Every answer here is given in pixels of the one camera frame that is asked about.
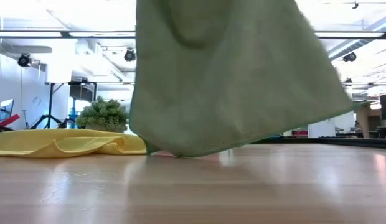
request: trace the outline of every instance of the air duct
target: air duct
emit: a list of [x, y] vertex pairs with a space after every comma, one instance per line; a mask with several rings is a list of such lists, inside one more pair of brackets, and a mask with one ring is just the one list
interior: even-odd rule
[[[375, 24], [369, 26], [364, 31], [374, 31], [374, 32], [386, 32], [386, 17], [379, 20]], [[354, 50], [357, 50], [360, 47], [363, 47], [367, 45], [368, 43], [372, 42], [373, 40], [345, 40], [343, 43], [333, 47], [331, 50], [329, 50], [329, 58], [331, 61], [343, 57]]]

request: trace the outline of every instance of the yellow towel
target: yellow towel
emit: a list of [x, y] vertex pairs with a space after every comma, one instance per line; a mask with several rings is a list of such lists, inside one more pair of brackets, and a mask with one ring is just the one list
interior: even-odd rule
[[146, 153], [146, 146], [137, 136], [86, 129], [0, 133], [0, 156], [66, 158], [89, 153], [140, 155]]

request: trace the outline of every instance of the green plant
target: green plant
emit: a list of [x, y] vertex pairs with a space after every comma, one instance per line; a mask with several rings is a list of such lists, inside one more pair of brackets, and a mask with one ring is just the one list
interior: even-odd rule
[[91, 106], [84, 107], [75, 122], [80, 127], [101, 131], [125, 131], [127, 119], [125, 106], [115, 100], [105, 101], [99, 96]]

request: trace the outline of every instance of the spotlight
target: spotlight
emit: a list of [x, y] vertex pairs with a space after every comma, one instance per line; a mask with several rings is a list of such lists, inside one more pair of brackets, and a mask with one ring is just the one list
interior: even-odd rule
[[124, 59], [127, 62], [132, 62], [133, 60], [136, 60], [136, 54], [133, 49], [127, 49], [126, 53], [124, 55]]
[[342, 58], [342, 60], [345, 62], [353, 62], [356, 60], [356, 54], [354, 52], [347, 54]]
[[21, 57], [20, 57], [19, 60], [17, 61], [17, 64], [18, 64], [20, 67], [23, 67], [23, 68], [29, 68], [29, 67], [31, 67], [32, 60], [31, 60], [31, 58], [30, 58], [30, 54], [28, 54], [28, 53], [23, 53], [23, 54], [21, 54]]

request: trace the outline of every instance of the wooden table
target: wooden table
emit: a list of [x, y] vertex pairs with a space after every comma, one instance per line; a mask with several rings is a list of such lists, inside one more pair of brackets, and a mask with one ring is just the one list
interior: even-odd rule
[[386, 151], [256, 145], [201, 159], [0, 157], [0, 224], [386, 224]]

